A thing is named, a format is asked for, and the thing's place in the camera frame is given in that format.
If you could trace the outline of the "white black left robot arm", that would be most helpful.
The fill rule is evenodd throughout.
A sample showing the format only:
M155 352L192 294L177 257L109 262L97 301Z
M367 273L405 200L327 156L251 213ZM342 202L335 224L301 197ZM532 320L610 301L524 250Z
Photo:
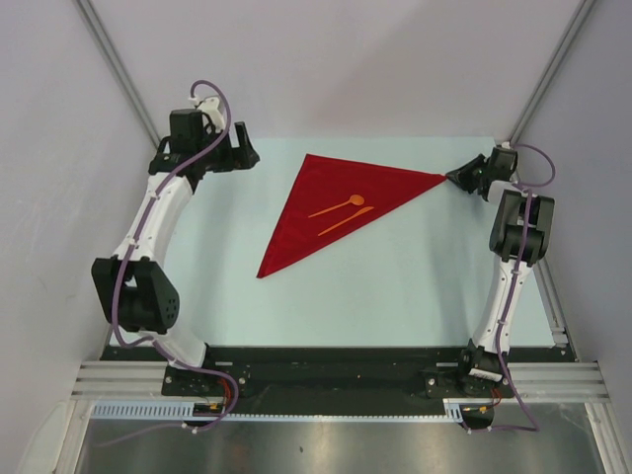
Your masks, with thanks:
M218 371L203 361L205 343L187 328L179 293L163 265L180 215L203 177L249 170L260 160L245 123L230 119L216 97L170 113L170 132L149 164L146 191L128 232L111 256L96 259L91 268L118 344L159 348L170 363L187 367L183 380L199 395L216 387ZM236 145L230 140L231 126Z

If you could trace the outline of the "orange plastic spoon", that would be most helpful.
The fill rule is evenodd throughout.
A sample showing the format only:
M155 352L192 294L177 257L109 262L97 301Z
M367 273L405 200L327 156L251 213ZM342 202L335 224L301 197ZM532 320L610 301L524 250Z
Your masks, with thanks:
M339 209L341 207L344 207L346 205L354 205L354 206L361 206L364 205L365 203L365 199L363 196L361 195L351 195L347 200L337 203L335 205L332 205L330 207L321 209L319 211L313 212L312 214L309 214L308 217L309 218L313 218L328 212L331 212L333 210Z

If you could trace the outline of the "orange plastic knife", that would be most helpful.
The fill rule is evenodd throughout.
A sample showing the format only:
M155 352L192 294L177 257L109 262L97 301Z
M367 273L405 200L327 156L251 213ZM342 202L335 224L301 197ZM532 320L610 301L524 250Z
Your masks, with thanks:
M347 217L347 218L345 218L345 219L343 219L343 220L331 225L330 227L322 230L317 235L319 237L323 236L323 235L326 235L326 234L338 229L339 227L344 226L345 224L351 222L352 220L354 220L354 219L356 219L356 218L358 218L358 217L360 217L360 216L362 216L362 215L364 215L364 214L366 214L368 212L371 212L372 210L374 210L373 206L363 207L360 210L358 210L357 212L355 212L353 215L351 215L351 216L349 216L349 217Z

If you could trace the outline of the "red cloth napkin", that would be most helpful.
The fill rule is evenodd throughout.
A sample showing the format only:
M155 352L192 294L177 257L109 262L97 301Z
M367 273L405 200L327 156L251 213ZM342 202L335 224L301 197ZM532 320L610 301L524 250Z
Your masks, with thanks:
M407 170L308 154L294 180L257 277L268 277L361 229L446 181L443 174ZM364 205L346 205L308 215L361 195ZM366 206L368 212L338 229L317 234Z

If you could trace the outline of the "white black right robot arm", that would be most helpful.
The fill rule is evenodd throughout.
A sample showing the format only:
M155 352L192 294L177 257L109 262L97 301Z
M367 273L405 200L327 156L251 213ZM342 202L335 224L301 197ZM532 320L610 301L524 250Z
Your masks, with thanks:
M478 396L508 378L507 356L517 303L535 265L547 253L555 200L515 176L518 152L504 143L449 172L447 178L468 194L495 203L489 249L494 271L482 319L461 352L455 371L457 388Z

